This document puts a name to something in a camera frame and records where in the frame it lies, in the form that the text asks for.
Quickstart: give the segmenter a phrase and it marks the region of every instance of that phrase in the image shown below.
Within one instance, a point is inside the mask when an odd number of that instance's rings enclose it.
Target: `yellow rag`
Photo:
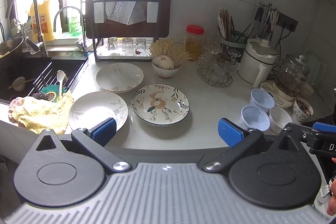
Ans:
[[[37,100],[34,97],[25,97],[23,105],[15,107],[13,118],[25,125],[36,134],[51,128],[56,134],[64,133],[68,125],[68,114],[74,99],[68,91],[57,102]]]

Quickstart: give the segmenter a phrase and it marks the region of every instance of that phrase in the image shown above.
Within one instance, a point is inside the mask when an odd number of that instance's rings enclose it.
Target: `person's hand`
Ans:
[[[333,181],[330,187],[331,192],[333,195],[328,204],[327,214],[333,216],[336,213],[336,180]]]

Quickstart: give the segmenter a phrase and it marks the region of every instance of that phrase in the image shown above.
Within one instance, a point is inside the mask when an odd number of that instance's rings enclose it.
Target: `plate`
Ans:
[[[107,91],[88,93],[74,102],[69,111],[69,125],[91,129],[107,118],[117,122],[117,131],[124,125],[128,116],[128,107],[118,95]]]
[[[134,113],[147,123],[155,126],[170,126],[187,116],[189,101],[173,86],[152,84],[134,93],[132,108]]]
[[[128,92],[143,80],[143,71],[130,63],[114,63],[102,68],[96,75],[97,84],[104,90]]]

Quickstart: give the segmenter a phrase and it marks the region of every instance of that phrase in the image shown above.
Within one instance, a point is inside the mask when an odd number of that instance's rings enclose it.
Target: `red lid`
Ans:
[[[197,26],[197,25],[188,25],[185,29],[188,33],[192,33],[192,34],[204,34],[204,29],[201,26]]]

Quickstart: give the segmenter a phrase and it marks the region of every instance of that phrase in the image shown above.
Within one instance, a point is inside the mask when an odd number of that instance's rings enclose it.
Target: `small curved faucet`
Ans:
[[[87,46],[86,46],[86,38],[85,38],[85,28],[84,28],[84,16],[83,16],[83,13],[81,10],[79,10],[77,7],[74,7],[74,6],[65,6],[63,8],[61,8],[55,15],[55,18],[54,18],[54,32],[56,32],[56,18],[57,16],[59,15],[59,13],[67,8],[73,8],[75,10],[77,10],[80,15],[81,15],[81,25],[82,25],[82,32],[83,32],[83,55],[84,56],[88,56],[90,54],[90,52],[88,51],[87,49]]]
[[[9,6],[7,8],[5,18],[9,17],[9,13],[11,12],[13,3],[14,3],[14,0],[11,0]],[[41,50],[41,55],[45,56],[45,55],[48,54],[48,51],[47,51],[47,46],[46,46],[45,41],[44,41],[43,33],[41,31],[40,14],[39,14],[39,9],[38,9],[38,5],[37,5],[37,0],[33,0],[33,3],[34,3],[34,12],[35,12],[35,19],[36,19],[36,26],[37,26],[37,41],[38,42],[37,42],[37,44],[35,44],[34,42],[32,42],[29,39],[27,39],[26,41],[29,44],[29,46],[31,46],[33,48],[33,50],[35,50],[35,51]]]

